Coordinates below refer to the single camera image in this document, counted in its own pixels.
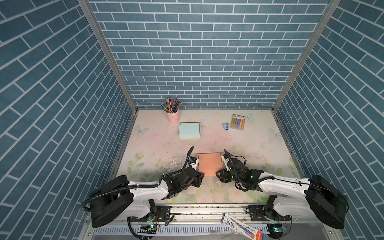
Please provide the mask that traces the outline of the pink paper box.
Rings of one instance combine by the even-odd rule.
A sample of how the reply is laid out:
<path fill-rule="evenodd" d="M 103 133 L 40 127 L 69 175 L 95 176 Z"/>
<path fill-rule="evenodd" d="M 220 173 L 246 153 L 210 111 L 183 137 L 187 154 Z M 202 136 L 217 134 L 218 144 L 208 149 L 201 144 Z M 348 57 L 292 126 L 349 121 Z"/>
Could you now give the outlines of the pink paper box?
<path fill-rule="evenodd" d="M 215 177 L 216 172 L 224 168 L 221 153 L 200 153 L 197 158 L 199 172 L 204 173 L 205 177 Z"/>

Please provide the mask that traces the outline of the mint green paper box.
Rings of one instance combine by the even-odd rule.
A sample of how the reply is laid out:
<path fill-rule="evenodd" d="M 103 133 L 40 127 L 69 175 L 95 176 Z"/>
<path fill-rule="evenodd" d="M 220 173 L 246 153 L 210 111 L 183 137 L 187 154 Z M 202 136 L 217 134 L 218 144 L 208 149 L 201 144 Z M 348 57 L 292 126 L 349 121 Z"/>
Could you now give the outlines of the mint green paper box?
<path fill-rule="evenodd" d="M 201 123 L 184 122 L 179 125 L 180 139 L 196 139 L 201 137 Z"/>

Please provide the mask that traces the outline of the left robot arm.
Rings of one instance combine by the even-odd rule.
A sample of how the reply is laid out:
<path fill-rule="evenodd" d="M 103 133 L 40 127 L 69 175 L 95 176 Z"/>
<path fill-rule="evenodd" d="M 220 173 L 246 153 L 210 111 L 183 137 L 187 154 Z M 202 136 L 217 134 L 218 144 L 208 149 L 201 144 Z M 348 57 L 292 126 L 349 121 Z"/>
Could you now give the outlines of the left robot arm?
<path fill-rule="evenodd" d="M 163 174 L 156 182 L 130 182 L 121 175 L 92 192 L 81 203 L 81 210 L 89 212 L 93 228 L 105 226 L 118 217 L 149 222 L 159 216 L 155 200 L 176 197 L 189 187 L 198 188 L 204 173 L 197 170 L 198 159 L 192 157 L 194 147 L 187 153 L 181 169 Z"/>

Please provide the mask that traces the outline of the white red toothpaste box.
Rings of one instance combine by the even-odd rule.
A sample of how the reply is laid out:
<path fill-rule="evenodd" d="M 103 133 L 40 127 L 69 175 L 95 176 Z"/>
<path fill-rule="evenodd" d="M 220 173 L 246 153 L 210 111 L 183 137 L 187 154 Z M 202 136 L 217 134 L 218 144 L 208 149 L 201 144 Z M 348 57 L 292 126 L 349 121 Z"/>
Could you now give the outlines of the white red toothpaste box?
<path fill-rule="evenodd" d="M 248 226 L 247 224 L 241 222 L 240 220 L 231 217 L 228 214 L 224 214 L 222 218 L 222 225 L 228 227 L 232 231 L 243 235 L 244 237 L 250 240 L 264 240 L 265 235 L 261 231 Z"/>

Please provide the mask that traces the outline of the left green circuit board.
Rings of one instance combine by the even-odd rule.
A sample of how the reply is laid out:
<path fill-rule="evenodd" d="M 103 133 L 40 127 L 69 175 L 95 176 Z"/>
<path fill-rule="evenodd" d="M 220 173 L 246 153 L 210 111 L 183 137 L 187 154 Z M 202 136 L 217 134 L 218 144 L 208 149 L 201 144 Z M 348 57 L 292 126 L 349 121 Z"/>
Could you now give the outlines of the left green circuit board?
<path fill-rule="evenodd" d="M 138 230 L 139 235 L 155 235 L 157 233 L 157 226 L 155 225 L 140 225 Z"/>

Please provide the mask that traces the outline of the green circuit board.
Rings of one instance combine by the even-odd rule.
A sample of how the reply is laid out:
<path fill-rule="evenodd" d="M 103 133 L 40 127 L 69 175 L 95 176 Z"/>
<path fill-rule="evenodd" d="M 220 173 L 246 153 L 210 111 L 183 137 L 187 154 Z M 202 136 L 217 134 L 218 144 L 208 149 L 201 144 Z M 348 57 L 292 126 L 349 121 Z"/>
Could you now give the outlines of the green circuit board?
<path fill-rule="evenodd" d="M 138 230 L 139 235 L 155 235 L 157 233 L 157 226 L 155 225 L 140 225 Z"/>
<path fill-rule="evenodd" d="M 268 236 L 271 239 L 279 240 L 284 235 L 284 227 L 282 224 L 267 224 Z"/>

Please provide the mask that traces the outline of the clear case of markers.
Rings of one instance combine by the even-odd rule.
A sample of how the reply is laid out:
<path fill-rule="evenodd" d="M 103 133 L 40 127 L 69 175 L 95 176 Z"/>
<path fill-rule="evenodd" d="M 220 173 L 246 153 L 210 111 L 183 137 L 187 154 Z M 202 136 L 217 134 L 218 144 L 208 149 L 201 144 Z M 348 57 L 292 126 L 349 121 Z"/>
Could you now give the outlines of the clear case of markers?
<path fill-rule="evenodd" d="M 245 116 L 233 114 L 230 122 L 230 128 L 238 131 L 243 131 L 245 127 L 245 121 Z"/>

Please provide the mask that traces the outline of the right green circuit board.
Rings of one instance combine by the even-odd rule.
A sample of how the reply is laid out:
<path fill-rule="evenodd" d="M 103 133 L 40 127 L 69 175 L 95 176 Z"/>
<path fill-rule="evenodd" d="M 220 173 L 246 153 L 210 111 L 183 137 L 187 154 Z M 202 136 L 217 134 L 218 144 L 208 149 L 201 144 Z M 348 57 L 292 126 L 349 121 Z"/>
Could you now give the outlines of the right green circuit board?
<path fill-rule="evenodd" d="M 271 239 L 279 240 L 284 235 L 284 227 L 282 224 L 267 224 L 268 236 Z"/>

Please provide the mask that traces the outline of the pink pencil cup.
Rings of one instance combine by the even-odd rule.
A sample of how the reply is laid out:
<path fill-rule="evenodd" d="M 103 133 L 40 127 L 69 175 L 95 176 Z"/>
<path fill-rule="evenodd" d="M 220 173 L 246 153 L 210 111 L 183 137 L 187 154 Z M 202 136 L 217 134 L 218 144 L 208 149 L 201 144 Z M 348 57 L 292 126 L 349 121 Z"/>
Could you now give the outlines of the pink pencil cup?
<path fill-rule="evenodd" d="M 176 124 L 180 121 L 180 111 L 176 111 L 174 113 L 167 113 L 168 121 L 171 124 Z"/>

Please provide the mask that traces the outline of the bundle of coloured pencils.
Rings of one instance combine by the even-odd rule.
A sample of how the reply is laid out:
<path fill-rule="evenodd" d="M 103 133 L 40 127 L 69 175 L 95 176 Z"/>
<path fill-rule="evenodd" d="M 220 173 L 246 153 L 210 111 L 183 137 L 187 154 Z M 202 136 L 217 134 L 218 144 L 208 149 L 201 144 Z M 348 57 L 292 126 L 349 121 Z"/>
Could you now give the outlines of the bundle of coloured pencils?
<path fill-rule="evenodd" d="M 182 102 L 177 98 L 166 98 L 166 102 L 161 103 L 162 109 L 169 114 L 178 112 L 181 105 Z"/>

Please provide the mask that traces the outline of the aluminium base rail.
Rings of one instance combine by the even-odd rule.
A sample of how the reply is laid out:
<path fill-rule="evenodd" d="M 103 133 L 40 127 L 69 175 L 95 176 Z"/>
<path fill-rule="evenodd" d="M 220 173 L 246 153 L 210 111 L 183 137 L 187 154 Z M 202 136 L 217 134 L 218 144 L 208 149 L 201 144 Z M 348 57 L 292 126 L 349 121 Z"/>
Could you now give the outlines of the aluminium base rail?
<path fill-rule="evenodd" d="M 138 234 L 140 225 L 155 225 L 157 233 L 149 235 L 153 240 L 178 239 L 205 239 L 209 236 L 229 240 L 239 236 L 228 227 L 222 225 L 224 214 L 247 224 L 267 235 L 267 224 L 282 224 L 284 235 L 282 240 L 341 240 L 343 237 L 339 230 L 330 228 L 315 217 L 292 216 L 281 221 L 269 220 L 264 216 L 263 205 L 246 204 L 208 204 L 208 205 L 163 205 L 157 206 L 159 216 L 152 221 L 144 222 L 133 219 L 132 229 Z"/>

